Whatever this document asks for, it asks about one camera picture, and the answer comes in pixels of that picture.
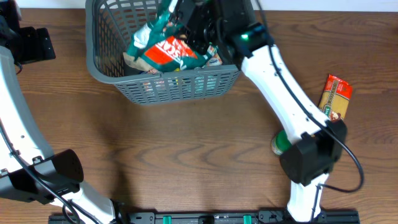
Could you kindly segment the colourful tissue multipack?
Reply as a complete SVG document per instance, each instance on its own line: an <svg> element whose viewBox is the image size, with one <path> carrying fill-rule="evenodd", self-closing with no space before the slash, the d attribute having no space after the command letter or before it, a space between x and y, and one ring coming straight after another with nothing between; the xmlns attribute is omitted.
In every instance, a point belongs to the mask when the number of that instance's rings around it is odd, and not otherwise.
<svg viewBox="0 0 398 224"><path fill-rule="evenodd" d="M207 63L202 66L201 68L206 68L206 67L214 67L214 66L220 66L223 64L222 59L220 58L220 56L218 54L215 54L211 59L209 59L209 61L207 61ZM155 74L158 73L159 71L152 68L149 71L146 72L142 72L142 74L144 73L150 73L150 74Z"/></svg>

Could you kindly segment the green Nescafe coffee bag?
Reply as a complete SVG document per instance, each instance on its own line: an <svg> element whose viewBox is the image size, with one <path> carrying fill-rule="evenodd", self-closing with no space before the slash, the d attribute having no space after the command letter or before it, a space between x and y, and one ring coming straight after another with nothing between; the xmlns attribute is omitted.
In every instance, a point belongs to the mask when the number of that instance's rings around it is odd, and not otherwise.
<svg viewBox="0 0 398 224"><path fill-rule="evenodd" d="M176 6L177 1L162 1L155 19L132 34L126 53L144 59L159 72L201 68L217 54L215 45L200 55L186 44L183 25L172 21Z"/></svg>

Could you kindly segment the beige clear plastic bag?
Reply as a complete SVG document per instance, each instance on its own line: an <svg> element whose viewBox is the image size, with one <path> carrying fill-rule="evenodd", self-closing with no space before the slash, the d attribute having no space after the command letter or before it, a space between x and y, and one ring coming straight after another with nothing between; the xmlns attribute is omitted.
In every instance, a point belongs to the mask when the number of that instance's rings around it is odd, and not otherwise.
<svg viewBox="0 0 398 224"><path fill-rule="evenodd" d="M124 62L131 68L135 68L143 72L149 72L154 69L154 67L149 65L144 59L140 57L135 58L126 52L123 53L123 58Z"/></svg>

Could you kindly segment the grey plastic basket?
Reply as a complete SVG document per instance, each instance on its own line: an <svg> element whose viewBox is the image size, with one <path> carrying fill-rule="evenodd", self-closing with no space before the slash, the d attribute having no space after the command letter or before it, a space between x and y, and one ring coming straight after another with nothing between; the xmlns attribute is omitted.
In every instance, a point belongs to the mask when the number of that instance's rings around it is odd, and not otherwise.
<svg viewBox="0 0 398 224"><path fill-rule="evenodd" d="M150 74L126 64L123 53L132 34L154 20L160 7L158 0L86 0L86 64L91 76L142 105L224 95L239 77L235 65Z"/></svg>

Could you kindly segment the green lid jar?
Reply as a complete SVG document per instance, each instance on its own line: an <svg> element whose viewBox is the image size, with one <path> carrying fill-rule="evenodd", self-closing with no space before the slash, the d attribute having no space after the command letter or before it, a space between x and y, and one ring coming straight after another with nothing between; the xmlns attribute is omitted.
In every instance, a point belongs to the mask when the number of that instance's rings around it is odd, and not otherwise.
<svg viewBox="0 0 398 224"><path fill-rule="evenodd" d="M271 141L272 151L278 156L287 151L291 146L292 144L290 143L284 130L276 134Z"/></svg>

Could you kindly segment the spaghetti pasta packet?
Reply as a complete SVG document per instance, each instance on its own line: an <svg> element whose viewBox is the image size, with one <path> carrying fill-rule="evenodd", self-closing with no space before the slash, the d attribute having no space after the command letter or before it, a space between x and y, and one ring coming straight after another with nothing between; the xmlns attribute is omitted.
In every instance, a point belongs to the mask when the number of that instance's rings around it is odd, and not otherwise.
<svg viewBox="0 0 398 224"><path fill-rule="evenodd" d="M331 121L344 120L353 87L346 81L329 74L318 108Z"/></svg>

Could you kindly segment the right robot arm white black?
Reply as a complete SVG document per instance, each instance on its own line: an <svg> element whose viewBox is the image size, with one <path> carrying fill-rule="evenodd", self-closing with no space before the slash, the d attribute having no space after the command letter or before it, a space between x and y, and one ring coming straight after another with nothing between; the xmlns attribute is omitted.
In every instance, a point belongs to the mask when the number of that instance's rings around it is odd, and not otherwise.
<svg viewBox="0 0 398 224"><path fill-rule="evenodd" d="M177 0L170 11L193 50L216 45L261 91L289 142L279 157L291 181L287 211L299 223L318 220L322 190L346 149L344 122L332 121L304 93L247 1Z"/></svg>

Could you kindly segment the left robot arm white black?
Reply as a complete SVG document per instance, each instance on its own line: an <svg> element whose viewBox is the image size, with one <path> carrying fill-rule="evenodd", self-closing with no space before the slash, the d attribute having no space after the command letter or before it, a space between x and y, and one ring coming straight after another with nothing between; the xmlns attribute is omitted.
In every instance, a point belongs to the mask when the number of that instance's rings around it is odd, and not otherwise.
<svg viewBox="0 0 398 224"><path fill-rule="evenodd" d="M63 222L127 223L117 202L85 182L77 154L54 153L38 129L17 76L55 59L46 28L21 28L15 1L1 1L1 198L62 208Z"/></svg>

